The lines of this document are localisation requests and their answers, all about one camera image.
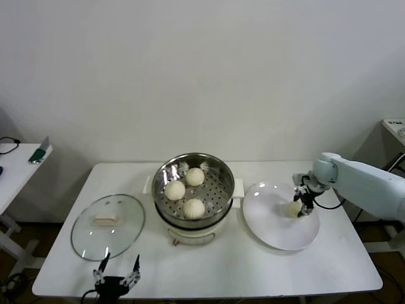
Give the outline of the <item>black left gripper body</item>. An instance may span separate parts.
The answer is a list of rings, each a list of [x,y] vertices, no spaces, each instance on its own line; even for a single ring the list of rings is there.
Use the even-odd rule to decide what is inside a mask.
[[[95,284],[96,293],[99,295],[98,304],[116,304],[118,299],[129,292],[129,287],[120,284],[123,277],[107,276],[103,283]]]

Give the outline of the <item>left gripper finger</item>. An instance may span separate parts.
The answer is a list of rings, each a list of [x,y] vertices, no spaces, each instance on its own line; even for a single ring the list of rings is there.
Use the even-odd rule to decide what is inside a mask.
[[[107,266],[108,260],[110,257],[110,252],[104,257],[104,259],[101,261],[98,269],[93,270],[93,277],[95,280],[95,284],[104,284],[104,270]]]
[[[140,255],[137,255],[133,270],[127,275],[122,284],[124,286],[134,286],[140,280]]]

